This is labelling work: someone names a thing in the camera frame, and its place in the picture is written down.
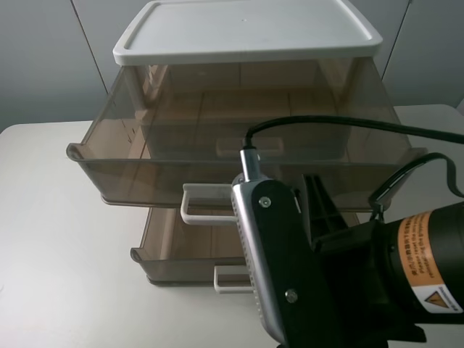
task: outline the white drawer handle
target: white drawer handle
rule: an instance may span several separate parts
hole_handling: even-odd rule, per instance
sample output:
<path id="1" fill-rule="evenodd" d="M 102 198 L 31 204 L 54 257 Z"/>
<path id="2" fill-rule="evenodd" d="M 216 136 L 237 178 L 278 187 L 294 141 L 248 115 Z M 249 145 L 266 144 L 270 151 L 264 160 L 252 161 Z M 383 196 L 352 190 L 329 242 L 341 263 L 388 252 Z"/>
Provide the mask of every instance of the white drawer handle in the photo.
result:
<path id="1" fill-rule="evenodd" d="M 241 276 L 249 275 L 246 266 L 215 266 L 214 284 L 218 294 L 251 294 L 252 286 L 220 286 L 218 278 L 220 276 Z"/>
<path id="2" fill-rule="evenodd" d="M 235 216 L 192 215 L 189 214 L 190 199 L 227 199 L 231 200 L 231 185 L 215 183 L 185 183 L 181 203 L 182 220 L 189 225 L 236 225 Z"/>

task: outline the white plastic lid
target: white plastic lid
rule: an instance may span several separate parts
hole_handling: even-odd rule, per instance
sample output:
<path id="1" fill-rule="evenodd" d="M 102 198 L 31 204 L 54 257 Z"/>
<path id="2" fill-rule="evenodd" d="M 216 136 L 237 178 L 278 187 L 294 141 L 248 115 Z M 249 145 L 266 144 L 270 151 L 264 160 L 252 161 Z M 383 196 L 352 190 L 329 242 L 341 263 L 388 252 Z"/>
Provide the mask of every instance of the white plastic lid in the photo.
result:
<path id="1" fill-rule="evenodd" d="M 113 49 L 119 65 L 373 56 L 382 37 L 347 0 L 153 1 Z"/>

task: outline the white table surface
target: white table surface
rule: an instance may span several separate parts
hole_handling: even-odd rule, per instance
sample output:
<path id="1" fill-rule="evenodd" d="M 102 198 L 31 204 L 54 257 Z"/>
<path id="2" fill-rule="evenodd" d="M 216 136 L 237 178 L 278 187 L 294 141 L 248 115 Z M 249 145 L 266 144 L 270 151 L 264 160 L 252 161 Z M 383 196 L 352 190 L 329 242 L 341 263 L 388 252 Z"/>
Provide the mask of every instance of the white table surface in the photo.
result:
<path id="1" fill-rule="evenodd" d="M 464 117 L 451 107 L 397 111 L 406 125 L 464 133 Z M 66 157 L 89 125 L 15 125 L 0 135 L 0 347 L 275 347 L 251 294 L 148 283 L 129 256 L 148 209 L 105 205 Z M 411 142 L 453 158 L 464 191 L 461 146 Z M 444 163 L 430 163 L 413 173 L 386 219 L 453 202 Z M 464 327 L 424 327 L 427 346 L 391 347 L 462 346 Z"/>

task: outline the screw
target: screw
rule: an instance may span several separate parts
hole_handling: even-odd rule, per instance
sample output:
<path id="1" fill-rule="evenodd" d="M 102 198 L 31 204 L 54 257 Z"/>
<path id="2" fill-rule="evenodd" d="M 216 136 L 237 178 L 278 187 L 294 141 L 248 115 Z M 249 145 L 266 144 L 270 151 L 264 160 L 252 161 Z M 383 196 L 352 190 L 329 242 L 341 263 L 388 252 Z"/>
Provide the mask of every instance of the screw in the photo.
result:
<path id="1" fill-rule="evenodd" d="M 269 197 L 264 196 L 264 197 L 260 198 L 258 203 L 260 203 L 260 206 L 263 207 L 263 208 L 269 208 L 271 201 L 270 201 Z"/>
<path id="2" fill-rule="evenodd" d="M 288 303 L 295 303 L 296 301 L 298 301 L 298 294 L 295 290 L 289 289 L 285 291 L 285 298 Z"/>

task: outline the warning label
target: warning label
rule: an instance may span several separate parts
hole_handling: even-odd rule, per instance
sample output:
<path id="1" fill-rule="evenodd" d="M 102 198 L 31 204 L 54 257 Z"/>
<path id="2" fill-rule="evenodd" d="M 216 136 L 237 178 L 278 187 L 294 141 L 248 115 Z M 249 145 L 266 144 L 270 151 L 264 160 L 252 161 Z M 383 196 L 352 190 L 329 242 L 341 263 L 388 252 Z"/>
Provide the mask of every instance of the warning label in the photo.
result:
<path id="1" fill-rule="evenodd" d="M 432 212 L 407 217 L 398 231 L 398 250 L 406 278 L 415 296 L 430 313 L 462 313 L 436 266 L 428 221 Z"/>

